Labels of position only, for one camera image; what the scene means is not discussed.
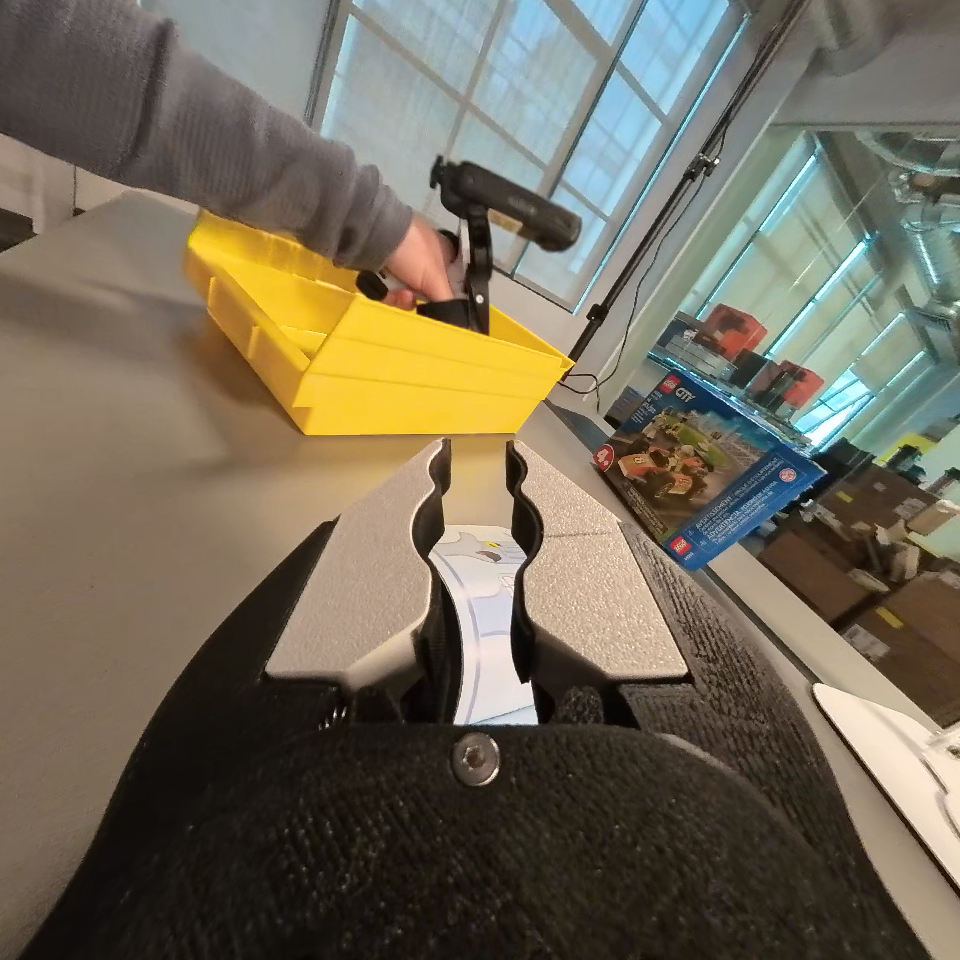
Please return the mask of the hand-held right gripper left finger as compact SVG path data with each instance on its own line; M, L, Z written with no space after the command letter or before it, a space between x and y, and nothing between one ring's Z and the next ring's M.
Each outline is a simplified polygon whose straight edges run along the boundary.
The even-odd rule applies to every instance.
M451 442L436 439L341 513L266 663L271 679L402 694L420 678L450 467Z

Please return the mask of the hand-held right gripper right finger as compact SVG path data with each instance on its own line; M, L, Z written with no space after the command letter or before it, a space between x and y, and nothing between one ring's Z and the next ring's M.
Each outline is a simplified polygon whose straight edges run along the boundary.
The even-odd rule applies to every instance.
M615 689L689 678L616 515L521 441L507 444L506 474L525 555L510 630L522 682Z

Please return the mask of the lego instruction booklet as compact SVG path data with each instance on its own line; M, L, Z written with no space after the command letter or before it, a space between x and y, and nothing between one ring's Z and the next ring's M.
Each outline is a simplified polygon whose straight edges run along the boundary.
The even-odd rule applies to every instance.
M514 664L515 582L526 554L509 529L448 525L431 552L460 628L458 726L535 726L534 693Z

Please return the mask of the blue lego box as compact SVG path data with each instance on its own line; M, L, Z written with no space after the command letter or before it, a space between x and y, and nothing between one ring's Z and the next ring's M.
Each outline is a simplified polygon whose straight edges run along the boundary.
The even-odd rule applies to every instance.
M593 462L654 543L691 571L826 477L801 445L680 370L666 373Z

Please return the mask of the yellow plastic bin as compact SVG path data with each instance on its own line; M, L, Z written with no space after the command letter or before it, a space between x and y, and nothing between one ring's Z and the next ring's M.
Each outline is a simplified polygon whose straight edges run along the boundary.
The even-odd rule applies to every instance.
M496 307L490 334L375 303L294 239L199 211L184 270L308 436L514 435L573 362Z

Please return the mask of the person's left forearm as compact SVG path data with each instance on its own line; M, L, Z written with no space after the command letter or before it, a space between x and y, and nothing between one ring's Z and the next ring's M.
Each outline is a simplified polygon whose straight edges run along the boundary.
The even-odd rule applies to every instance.
M374 166L134 2L1 3L1 132L43 155L377 270L414 214Z

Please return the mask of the person's left hand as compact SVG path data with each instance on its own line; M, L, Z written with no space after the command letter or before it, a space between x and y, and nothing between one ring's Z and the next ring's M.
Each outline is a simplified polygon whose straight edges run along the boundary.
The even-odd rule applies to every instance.
M396 287L384 299L387 306L413 311L420 302L456 299L449 277L455 250L450 239L420 217L414 217L403 240L385 261L382 271Z

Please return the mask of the large grid window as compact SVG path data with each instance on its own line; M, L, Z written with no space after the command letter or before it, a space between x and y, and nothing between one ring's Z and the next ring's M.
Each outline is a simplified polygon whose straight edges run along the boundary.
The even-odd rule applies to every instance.
M316 127L438 225L438 155L576 213L562 254L493 230L499 271L573 310L750 17L733 1L338 2Z

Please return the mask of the black pole stand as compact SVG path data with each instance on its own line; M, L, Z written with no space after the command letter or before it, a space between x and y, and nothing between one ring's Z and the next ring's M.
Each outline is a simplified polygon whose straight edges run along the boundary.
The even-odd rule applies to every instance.
M576 315L583 327L567 352L575 366L631 282L635 291L640 289L642 266L653 263L655 248L683 216L695 190L718 168L738 114L807 6L806 1L764 2L737 29L582 295Z

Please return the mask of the long metal storage shelf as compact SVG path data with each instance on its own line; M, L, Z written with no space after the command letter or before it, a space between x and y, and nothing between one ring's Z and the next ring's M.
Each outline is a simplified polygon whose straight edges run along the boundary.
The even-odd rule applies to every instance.
M769 362L783 360L765 356L761 353L760 344L754 351L744 350L735 360L729 361L709 349L709 341L703 333L704 322L678 312L655 342L652 350L654 360L662 366L684 370L701 378L772 426L801 450L811 451L813 442L793 424L799 411L795 414L789 414L786 410L772 413L758 406L749 392L752 381Z

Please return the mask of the red storage crate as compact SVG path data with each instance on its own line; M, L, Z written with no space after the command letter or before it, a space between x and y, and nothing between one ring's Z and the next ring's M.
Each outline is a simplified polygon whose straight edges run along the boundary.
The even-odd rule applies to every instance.
M788 361L769 362L750 383L753 402L772 413L795 414L824 388L813 370Z
M753 352L766 338L767 327L756 317L726 304L717 304L703 323L708 348L732 362L744 351Z

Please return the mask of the pile of cardboard boxes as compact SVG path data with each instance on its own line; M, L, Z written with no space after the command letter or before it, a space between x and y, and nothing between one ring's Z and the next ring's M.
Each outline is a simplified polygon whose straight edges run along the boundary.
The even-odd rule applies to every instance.
M758 561L942 727L959 719L958 470L869 464L776 523Z

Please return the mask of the wooden book stand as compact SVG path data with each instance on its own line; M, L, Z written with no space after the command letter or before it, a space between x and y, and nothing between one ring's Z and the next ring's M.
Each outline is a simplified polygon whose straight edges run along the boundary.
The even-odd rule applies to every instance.
M906 714L823 683L813 699L888 802L959 888L959 724L931 731Z

